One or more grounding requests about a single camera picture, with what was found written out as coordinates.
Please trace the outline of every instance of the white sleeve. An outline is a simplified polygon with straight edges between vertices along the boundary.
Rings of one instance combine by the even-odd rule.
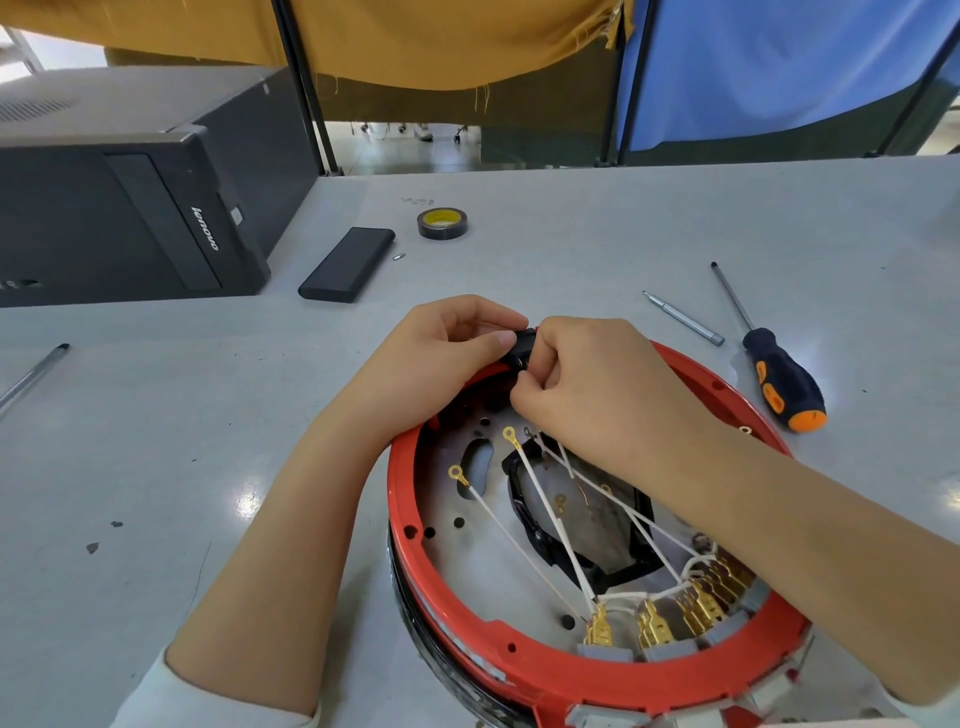
[[[111,728],[316,728],[319,720],[320,706],[308,717],[202,691],[167,667],[161,652]]]
[[[889,692],[887,693],[887,699],[920,728],[957,728],[957,726],[960,726],[960,686],[954,688],[953,692],[947,697],[933,705],[907,705],[901,703]]]

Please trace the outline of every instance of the white wire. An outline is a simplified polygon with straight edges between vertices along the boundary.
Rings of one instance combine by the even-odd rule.
[[[610,606],[607,606],[607,611],[619,612],[620,614],[630,615],[631,617],[636,618],[636,607],[620,607],[615,604],[611,604]]]
[[[674,581],[680,584],[683,580],[680,578],[680,575],[677,573],[677,570],[673,568],[673,565],[669,561],[667,561],[666,556],[663,555],[663,552],[660,550],[657,544],[654,543],[654,537],[651,536],[649,533],[647,533],[647,529],[644,528],[642,525],[640,525],[639,519],[630,511],[627,511],[627,517],[636,526],[636,530],[640,532],[640,534],[643,536],[644,539],[646,539],[646,542],[650,545],[650,548],[654,550],[654,553],[656,553],[659,556],[660,560],[663,562],[663,565],[666,566],[666,570],[668,570],[670,572],[670,575],[673,576]]]
[[[573,468],[570,467],[570,458],[566,456],[566,450],[564,449],[564,444],[560,442],[560,440],[558,440],[557,445],[560,446],[560,454],[564,457],[564,465],[566,467],[566,472],[570,476],[570,480],[576,481],[577,477],[576,475],[573,474]]]
[[[543,449],[543,451],[546,452],[547,454],[549,454],[554,460],[556,460],[556,461],[558,461],[558,462],[563,462],[563,459],[561,458],[560,455],[556,454],[553,450],[551,450],[550,448],[548,448],[548,447],[546,446],[546,444],[545,444],[545,443],[543,442],[543,440],[541,439],[539,433],[534,435],[534,440],[536,440],[536,441],[537,441],[537,444],[540,445],[540,447]],[[641,521],[643,521],[644,523],[646,523],[647,525],[649,525],[651,528],[656,528],[660,533],[662,533],[664,536],[666,536],[666,538],[670,539],[670,541],[672,541],[674,544],[676,544],[677,546],[679,546],[680,548],[682,548],[684,551],[686,551],[686,552],[687,552],[688,554],[690,554],[691,556],[699,556],[699,555],[700,555],[700,554],[697,553],[693,548],[691,548],[690,546],[687,546],[687,545],[684,544],[682,541],[680,541],[678,538],[676,538],[672,533],[669,533],[668,531],[665,531],[665,530],[664,530],[663,528],[661,528],[659,525],[657,525],[656,523],[654,523],[651,519],[648,519],[646,516],[644,516],[642,513],[640,513],[640,512],[637,511],[636,509],[631,508],[629,505],[627,505],[626,503],[624,503],[622,500],[620,500],[620,498],[618,498],[617,496],[615,496],[613,493],[607,493],[607,491],[605,491],[605,490],[604,490],[603,488],[601,488],[599,485],[596,485],[595,483],[591,482],[589,479],[587,479],[587,478],[586,478],[582,473],[580,473],[579,471],[576,471],[576,470],[574,470],[573,468],[570,468],[570,469],[573,471],[573,474],[574,474],[574,475],[576,475],[576,476],[579,477],[581,480],[583,480],[585,483],[587,483],[587,485],[588,485],[590,488],[592,488],[593,490],[595,490],[597,493],[601,493],[601,494],[603,494],[604,496],[608,497],[608,498],[609,498],[610,500],[612,500],[614,503],[616,503],[616,504],[619,505],[621,508],[623,508],[623,510],[625,510],[627,513],[633,514],[634,516],[636,516],[637,518],[639,518]]]
[[[520,556],[527,560],[527,563],[534,568],[534,571],[537,573],[537,576],[543,580],[543,583],[550,587],[550,591],[557,595],[557,599],[564,603],[566,610],[571,615],[579,615],[580,613],[570,605],[570,602],[564,599],[564,595],[560,593],[560,590],[557,589],[547,575],[540,570],[540,567],[538,567],[534,560],[527,554],[527,552],[523,550],[523,547],[516,542],[516,539],[510,534],[510,531],[508,531],[506,526],[500,522],[500,519],[493,513],[493,510],[489,505],[487,505],[487,502],[480,497],[480,494],[476,492],[476,489],[474,489],[472,485],[468,485],[467,488],[470,491],[470,494],[476,498],[480,502],[480,505],[484,507],[484,510],[487,511],[487,515],[490,516],[493,519],[493,522],[499,526],[501,531],[503,531],[503,535],[506,536],[510,540],[510,543],[514,545],[516,550],[520,552]]]
[[[587,600],[590,613],[593,614],[593,611],[596,609],[596,604],[594,603],[596,595],[593,593],[593,589],[590,587],[590,584],[587,581],[584,570],[580,568],[580,562],[577,561],[577,554],[573,550],[573,546],[570,545],[570,539],[566,535],[564,524],[553,512],[553,506],[547,499],[546,493],[543,491],[542,486],[540,486],[540,481],[537,480],[537,474],[534,473],[533,466],[530,465],[530,461],[527,459],[527,453],[523,451],[523,447],[517,448],[516,451],[520,453],[520,460],[523,461],[523,466],[527,469],[527,473],[530,474],[530,479],[533,480],[534,487],[537,489],[537,494],[540,496],[540,500],[543,502],[543,507],[546,509],[547,515],[550,517],[550,521],[553,523],[553,527],[557,530],[557,534],[560,536],[560,540],[564,544],[566,554],[569,556],[570,562],[573,565],[573,571],[577,575],[577,581],[580,584],[580,591],[584,593],[584,598]]]
[[[670,596],[670,595],[672,595],[672,594],[675,594],[676,592],[680,592],[680,591],[686,589],[687,587],[689,587],[689,585],[690,585],[690,581],[689,581],[690,571],[691,571],[697,564],[702,564],[702,563],[706,563],[706,562],[709,562],[709,561],[714,561],[714,560],[716,559],[717,544],[716,544],[715,542],[713,543],[712,549],[711,549],[711,551],[710,551],[709,554],[700,554],[700,553],[697,553],[696,550],[694,550],[693,548],[690,548],[690,547],[687,546],[686,544],[682,543],[680,540],[678,540],[677,538],[675,538],[675,537],[673,536],[673,534],[670,534],[670,533],[668,533],[667,531],[665,531],[663,528],[661,528],[660,526],[658,526],[656,523],[654,523],[653,521],[651,521],[650,519],[648,519],[647,517],[645,517],[642,513],[639,513],[639,512],[638,512],[637,510],[635,510],[634,508],[631,508],[629,505],[627,505],[627,504],[624,503],[622,500],[620,500],[618,497],[616,497],[613,493],[608,493],[608,492],[605,491],[603,488],[599,487],[599,486],[596,485],[595,483],[592,483],[590,480],[588,480],[586,477],[584,477],[582,473],[579,473],[578,471],[575,471],[575,470],[570,466],[570,461],[569,461],[569,458],[568,458],[568,456],[567,456],[567,454],[566,454],[566,450],[564,449],[564,445],[563,445],[559,440],[557,441],[557,445],[558,445],[558,447],[560,448],[560,452],[561,452],[560,455],[558,455],[557,453],[553,452],[550,448],[548,448],[548,447],[546,446],[546,444],[543,442],[543,439],[542,439],[542,437],[541,437],[541,433],[540,433],[539,431],[537,431],[537,433],[534,435],[534,440],[537,442],[537,444],[540,446],[540,448],[541,448],[544,452],[546,452],[547,454],[549,454],[554,460],[557,460],[558,462],[564,463],[564,466],[567,468],[567,471],[570,473],[570,477],[571,477],[571,478],[573,478],[573,477],[579,477],[581,480],[583,480],[585,483],[587,483],[587,485],[590,486],[593,490],[595,490],[595,491],[597,491],[597,492],[599,492],[599,493],[602,493],[604,496],[608,497],[608,498],[609,498],[610,500],[612,500],[614,503],[616,503],[617,505],[619,505],[619,506],[624,510],[624,512],[627,514],[628,518],[630,518],[630,520],[631,520],[631,522],[634,524],[634,526],[636,526],[636,530],[639,531],[639,532],[642,534],[643,538],[644,538],[644,539],[646,540],[646,542],[650,545],[650,548],[652,548],[652,549],[654,550],[654,552],[657,554],[657,556],[660,558],[660,561],[663,563],[663,565],[664,565],[664,566],[667,568],[667,570],[670,572],[670,575],[673,576],[674,581],[677,582],[677,586],[671,587],[670,589],[664,590],[663,592],[655,593],[655,594],[653,594],[653,595],[651,595],[649,592],[621,592],[620,594],[616,594],[616,595],[599,595],[599,596],[597,597],[597,599],[598,599],[599,601],[601,601],[601,602],[606,602],[606,601],[608,601],[609,599],[618,599],[618,598],[626,598],[626,599],[631,599],[631,600],[633,600],[633,599],[643,600],[643,599],[653,598],[654,600],[657,600],[657,599],[664,598],[665,596]],[[680,548],[682,548],[682,549],[683,549],[684,551],[686,551],[687,553],[691,554],[691,557],[692,557],[692,558],[690,558],[690,559],[687,560],[687,562],[684,564],[684,568],[682,569],[682,571],[681,571],[680,573],[677,573],[676,569],[674,569],[673,565],[672,565],[672,564],[667,560],[667,558],[663,555],[663,552],[658,548],[657,544],[654,543],[654,540],[653,540],[653,538],[651,537],[651,535],[650,535],[649,533],[647,533],[646,529],[643,528],[638,521],[643,521],[644,523],[649,524],[651,527],[656,528],[660,533],[662,533],[664,536],[666,536],[668,539],[670,539],[670,541],[672,541],[674,544],[676,544],[677,546],[679,546]]]

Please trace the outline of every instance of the gray table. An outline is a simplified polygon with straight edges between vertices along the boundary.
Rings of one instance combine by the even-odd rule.
[[[307,422],[408,307],[465,291],[535,322],[625,317],[758,403],[720,261],[824,389],[830,424],[787,436],[797,457],[960,541],[958,179],[948,157],[322,180],[260,296],[0,311],[0,389],[75,345],[0,414],[0,722],[106,725]],[[470,232],[418,237],[427,205],[466,210]],[[406,257],[355,305],[301,300],[352,225],[394,229]],[[350,547],[324,723],[469,728],[396,615],[385,464]]]

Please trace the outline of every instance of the black metal pole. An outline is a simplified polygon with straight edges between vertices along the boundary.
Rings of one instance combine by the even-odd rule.
[[[620,7],[620,17],[617,18],[616,23],[616,40],[613,42],[616,59],[613,62],[613,80],[610,100],[607,102],[607,118],[604,120],[603,137],[600,139],[600,157],[597,158],[596,163],[598,167],[610,166],[610,140],[613,138],[613,124],[616,122],[616,96],[620,91],[620,73],[623,71],[623,47],[627,44],[624,12],[626,12],[625,5]]]
[[[313,154],[313,160],[317,165],[317,175],[324,177],[326,175],[324,156],[320,153],[317,135],[313,131],[313,119],[310,116],[310,106],[307,104],[306,92],[303,89],[303,80],[300,77],[300,69],[297,67],[297,58],[294,55],[293,45],[290,42],[287,24],[283,20],[283,10],[280,8],[280,2],[281,0],[273,0],[276,29],[280,32],[280,42],[283,43],[283,55],[287,57],[287,66],[290,68],[294,88],[297,90],[297,102],[300,105],[300,120],[303,122],[303,129],[306,131],[307,140],[310,142],[310,152]]]
[[[924,95],[936,80],[937,74],[940,73],[940,69],[944,67],[944,63],[947,62],[950,54],[953,53],[958,41],[960,41],[960,21],[957,21],[957,24],[953,26],[953,30],[950,31],[950,35],[947,36],[947,40],[940,47],[940,50],[937,51],[937,54],[933,57],[933,60],[930,61],[929,65],[926,67],[924,74],[920,77],[920,84],[917,86],[917,90],[914,91],[913,96],[910,97],[910,100],[906,103],[903,111],[900,112],[900,116],[898,116],[897,121],[894,122],[893,127],[890,129],[890,133],[888,133],[886,138],[880,142],[880,146],[876,148],[876,152],[874,154],[870,155],[871,157],[882,157],[887,153],[887,150],[890,149],[890,145],[894,143],[894,140],[897,138],[897,134],[899,134],[900,130],[903,128],[903,125],[906,124],[907,120],[910,118],[910,115],[917,109],[917,106],[924,98]]]
[[[623,124],[623,135],[620,138],[620,148],[616,153],[616,164],[623,164],[630,145],[634,141],[634,124],[636,122],[636,107],[640,100],[640,91],[643,89],[643,77],[647,72],[647,61],[650,59],[650,46],[654,37],[654,26],[657,24],[657,13],[660,10],[660,0],[647,0],[647,13],[643,18],[643,32],[640,34],[640,47],[636,49],[636,67],[634,68],[634,82],[630,88],[630,100],[627,102],[627,118]]]
[[[304,121],[308,123],[310,138],[314,140],[312,146],[316,146],[316,135],[313,133],[313,124],[309,123],[311,118],[317,124],[317,132],[320,134],[320,141],[324,145],[330,174],[343,175],[344,171],[337,165],[337,158],[333,154],[333,145],[330,144],[330,134],[327,132],[324,123],[324,113],[320,108],[320,99],[314,85],[313,71],[310,69],[310,61],[307,58],[306,49],[303,47],[303,37],[300,35],[297,17],[294,15],[290,0],[273,0],[273,5],[276,25],[280,31],[280,39],[283,41],[283,52],[287,57],[290,70],[294,74],[294,81],[299,87],[301,113],[303,112],[303,105],[306,105],[308,117]],[[322,161],[318,166],[322,170],[321,174],[325,174]]]

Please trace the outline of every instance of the hand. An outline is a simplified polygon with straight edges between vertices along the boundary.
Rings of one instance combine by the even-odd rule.
[[[450,404],[465,382],[510,350],[514,331],[523,328],[525,316],[479,296],[415,306],[340,397],[369,418],[386,447]]]
[[[544,321],[511,401],[565,447],[664,504],[674,500],[664,491],[721,436],[719,421],[623,320]]]

